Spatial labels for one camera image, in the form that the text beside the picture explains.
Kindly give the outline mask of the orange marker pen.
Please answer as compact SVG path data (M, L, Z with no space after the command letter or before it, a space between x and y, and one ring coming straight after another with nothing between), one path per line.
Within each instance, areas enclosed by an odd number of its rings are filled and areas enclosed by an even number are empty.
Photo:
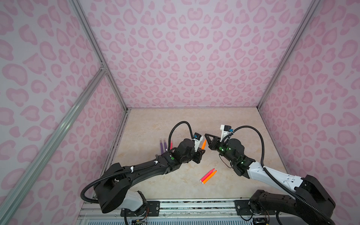
M207 143L207 140L205 140L202 144L202 150L205 150L205 147L206 147L206 143Z
M214 170L214 172L209 177L207 177L202 184L205 184L209 179L211 179L216 174L216 172L217 170Z

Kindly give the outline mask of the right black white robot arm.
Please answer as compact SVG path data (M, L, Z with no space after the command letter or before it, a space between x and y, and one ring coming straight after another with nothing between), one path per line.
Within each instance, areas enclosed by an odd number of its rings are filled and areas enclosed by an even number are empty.
M245 148L237 139L225 140L205 134L212 151L230 162L238 176L263 182L284 194L273 194L256 190L247 207L253 214L266 211L281 212L300 217L308 225L333 225L331 219L336 207L334 200L322 184L311 175L300 177L271 169L245 155Z

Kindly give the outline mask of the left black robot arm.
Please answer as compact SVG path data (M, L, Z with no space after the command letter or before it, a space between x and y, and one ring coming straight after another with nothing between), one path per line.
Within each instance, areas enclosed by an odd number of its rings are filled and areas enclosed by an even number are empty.
M157 155L154 160L134 165L121 166L116 163L94 184L98 204L103 213L118 207L136 212L147 203L141 191L129 193L129 189L149 178L176 171L182 164L201 162L205 150L198 148L195 141L184 139L178 147Z

